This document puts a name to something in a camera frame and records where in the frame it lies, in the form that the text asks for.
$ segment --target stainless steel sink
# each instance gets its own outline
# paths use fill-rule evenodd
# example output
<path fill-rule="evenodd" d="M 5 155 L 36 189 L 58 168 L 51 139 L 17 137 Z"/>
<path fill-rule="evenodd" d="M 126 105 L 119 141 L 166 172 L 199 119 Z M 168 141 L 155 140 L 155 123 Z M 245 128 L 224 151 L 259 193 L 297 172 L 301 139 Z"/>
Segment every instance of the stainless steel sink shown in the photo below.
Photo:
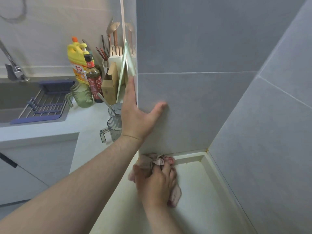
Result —
<path fill-rule="evenodd" d="M 0 79 L 0 127 L 12 126 L 10 122 L 20 116 L 28 101 L 35 97 L 40 91 L 39 81 L 68 79 L 68 77 L 38 77 L 31 78 L 28 82 L 12 82 L 8 79 Z M 69 106 L 66 105 L 62 116 L 57 120 L 44 121 L 64 121 L 69 111 Z M 44 123 L 31 122 L 17 125 Z"/>

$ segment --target cup handle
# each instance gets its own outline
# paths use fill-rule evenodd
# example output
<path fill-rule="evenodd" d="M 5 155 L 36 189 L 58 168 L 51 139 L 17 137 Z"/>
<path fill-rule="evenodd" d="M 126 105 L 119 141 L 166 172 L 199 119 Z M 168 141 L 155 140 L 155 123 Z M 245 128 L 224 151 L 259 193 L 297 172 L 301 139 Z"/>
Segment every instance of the cup handle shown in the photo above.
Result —
<path fill-rule="evenodd" d="M 69 93 L 65 95 L 65 99 L 68 103 L 68 105 L 72 108 L 74 107 L 73 103 L 71 102 L 71 97 L 73 96 L 73 93 Z"/>
<path fill-rule="evenodd" d="M 108 129 L 108 127 L 99 131 L 99 136 L 101 137 L 102 143 L 106 143 L 106 138 L 105 138 L 104 134 L 106 132 L 109 132 L 109 131 L 110 130 Z"/>

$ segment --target yellow detergent bottle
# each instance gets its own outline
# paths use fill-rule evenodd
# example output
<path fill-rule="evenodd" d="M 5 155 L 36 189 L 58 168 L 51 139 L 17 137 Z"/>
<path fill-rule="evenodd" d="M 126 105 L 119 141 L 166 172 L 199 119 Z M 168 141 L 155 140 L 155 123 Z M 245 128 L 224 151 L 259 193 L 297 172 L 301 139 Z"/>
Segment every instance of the yellow detergent bottle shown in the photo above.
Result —
<path fill-rule="evenodd" d="M 73 43 L 67 46 L 67 56 L 69 62 L 73 67 L 77 81 L 89 84 L 84 74 L 84 71 L 87 69 L 87 63 L 84 59 L 84 55 L 89 54 L 89 52 L 85 49 L 87 44 L 79 43 L 76 37 L 72 37 L 72 41 Z"/>

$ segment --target pink rag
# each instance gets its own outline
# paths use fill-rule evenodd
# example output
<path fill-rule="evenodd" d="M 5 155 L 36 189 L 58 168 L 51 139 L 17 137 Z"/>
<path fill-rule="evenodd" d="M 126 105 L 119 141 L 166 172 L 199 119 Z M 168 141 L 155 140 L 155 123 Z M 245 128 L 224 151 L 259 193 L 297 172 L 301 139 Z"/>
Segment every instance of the pink rag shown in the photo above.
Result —
<path fill-rule="evenodd" d="M 138 161 L 136 161 L 135 164 L 143 169 L 145 177 L 149 177 L 153 173 L 154 164 L 158 166 L 163 166 L 165 164 L 165 161 L 169 162 L 170 165 L 174 165 L 175 162 L 173 157 L 168 157 L 157 153 L 149 153 L 139 155 Z M 131 170 L 131 172 L 129 173 L 128 180 L 135 182 L 135 174 L 133 170 Z M 181 189 L 176 184 L 170 193 L 170 197 L 167 203 L 168 206 L 175 208 L 177 206 L 177 203 L 179 202 L 180 197 Z"/>

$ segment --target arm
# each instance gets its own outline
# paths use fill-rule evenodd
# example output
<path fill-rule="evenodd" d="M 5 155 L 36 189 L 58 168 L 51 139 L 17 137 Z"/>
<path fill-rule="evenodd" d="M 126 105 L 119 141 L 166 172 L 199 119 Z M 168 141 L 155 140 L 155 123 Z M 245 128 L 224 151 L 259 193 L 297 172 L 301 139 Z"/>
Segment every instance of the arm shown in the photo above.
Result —
<path fill-rule="evenodd" d="M 176 184 L 175 169 L 165 162 L 163 169 L 154 166 L 153 174 L 145 178 L 141 169 L 133 166 L 135 184 L 142 201 L 147 219 L 154 234 L 183 234 L 168 210 L 170 191 Z"/>
<path fill-rule="evenodd" d="M 0 221 L 0 233 L 89 233 L 166 103 L 145 114 L 129 78 L 122 135 L 103 152 Z"/>

